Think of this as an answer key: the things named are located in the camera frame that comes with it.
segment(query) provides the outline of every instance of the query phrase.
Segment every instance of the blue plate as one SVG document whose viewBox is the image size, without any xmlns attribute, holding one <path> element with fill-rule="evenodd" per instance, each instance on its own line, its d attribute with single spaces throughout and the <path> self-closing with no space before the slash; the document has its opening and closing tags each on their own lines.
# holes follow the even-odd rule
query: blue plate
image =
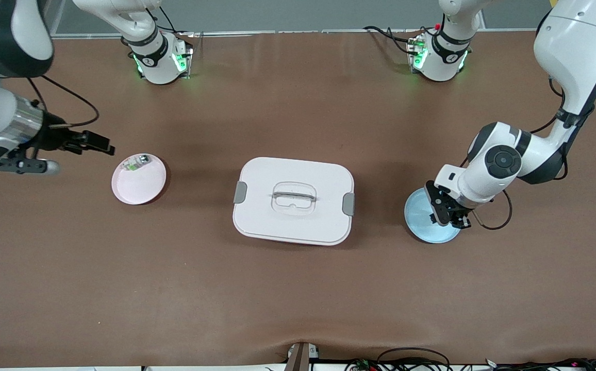
<svg viewBox="0 0 596 371">
<path fill-rule="evenodd" d="M 430 244 L 444 244 L 461 231 L 452 225 L 441 226 L 431 221 L 433 210 L 428 203 L 426 191 L 420 188 L 410 195 L 404 207 L 404 217 L 408 228 L 417 238 Z"/>
</svg>

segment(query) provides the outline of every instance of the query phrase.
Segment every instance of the white lid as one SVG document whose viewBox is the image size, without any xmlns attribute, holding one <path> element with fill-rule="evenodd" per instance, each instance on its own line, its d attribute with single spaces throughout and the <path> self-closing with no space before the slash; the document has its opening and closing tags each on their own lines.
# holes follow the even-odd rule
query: white lid
<svg viewBox="0 0 596 371">
<path fill-rule="evenodd" d="M 147 155 L 138 153 L 131 157 Z M 150 162 L 134 171 L 123 169 L 122 165 L 128 158 L 120 162 L 112 173 L 112 192 L 121 202 L 129 205 L 140 205 L 154 199 L 165 185 L 167 170 L 160 158 L 154 155 L 147 155 Z"/>
<path fill-rule="evenodd" d="M 354 182 L 343 166 L 258 157 L 242 169 L 234 225 L 248 237 L 336 245 L 348 237 Z"/>
</svg>

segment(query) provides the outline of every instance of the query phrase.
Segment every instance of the gray floor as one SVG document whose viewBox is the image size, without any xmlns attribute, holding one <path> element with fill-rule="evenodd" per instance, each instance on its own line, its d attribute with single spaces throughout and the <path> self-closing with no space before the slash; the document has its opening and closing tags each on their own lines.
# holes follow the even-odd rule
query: gray floor
<svg viewBox="0 0 596 371">
<path fill-rule="evenodd" d="M 359 30 L 374 25 L 413 30 L 440 21 L 436 0 L 165 0 L 177 30 L 196 33 Z M 548 0 L 496 2 L 484 9 L 482 28 L 534 29 Z M 47 0 L 46 21 L 56 38 L 114 37 L 102 20 L 77 9 L 72 0 Z M 159 25 L 168 26 L 159 10 Z"/>
</svg>

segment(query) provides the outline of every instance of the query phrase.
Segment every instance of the brown table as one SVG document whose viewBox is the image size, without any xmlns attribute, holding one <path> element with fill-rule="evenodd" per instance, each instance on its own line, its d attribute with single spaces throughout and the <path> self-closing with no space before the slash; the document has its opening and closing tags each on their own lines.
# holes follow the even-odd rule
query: brown table
<svg viewBox="0 0 596 371">
<path fill-rule="evenodd" d="M 48 75 L 98 105 L 116 157 L 47 153 L 55 177 L 0 173 L 0 366 L 277 362 L 295 341 L 322 357 L 423 346 L 454 362 L 596 357 L 596 111 L 565 181 L 509 188 L 514 218 L 453 242 L 404 225 L 413 190 L 458 164 L 477 131 L 547 122 L 559 99 L 533 32 L 480 33 L 450 82 L 411 75 L 391 40 L 361 33 L 207 38 L 190 80 L 136 76 L 118 40 L 56 42 Z M 29 98 L 24 80 L 8 86 Z M 39 82 L 51 112 L 91 116 Z M 118 162 L 164 158 L 151 205 L 110 191 Z M 231 221 L 251 158 L 334 162 L 356 215 L 336 247 L 246 238 Z M 501 223 L 505 201 L 479 212 Z"/>
</svg>

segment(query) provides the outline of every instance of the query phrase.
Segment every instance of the transparent bottle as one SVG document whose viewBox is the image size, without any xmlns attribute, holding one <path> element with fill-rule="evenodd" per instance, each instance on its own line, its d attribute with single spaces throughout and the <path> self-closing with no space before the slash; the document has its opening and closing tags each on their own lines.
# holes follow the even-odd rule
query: transparent bottle
<svg viewBox="0 0 596 371">
<path fill-rule="evenodd" d="M 147 165 L 151 161 L 152 159 L 148 155 L 133 156 L 127 158 L 126 161 L 124 161 L 124 163 L 122 164 L 122 167 L 127 171 L 136 171 L 137 169 L 140 169 L 141 167 Z"/>
</svg>

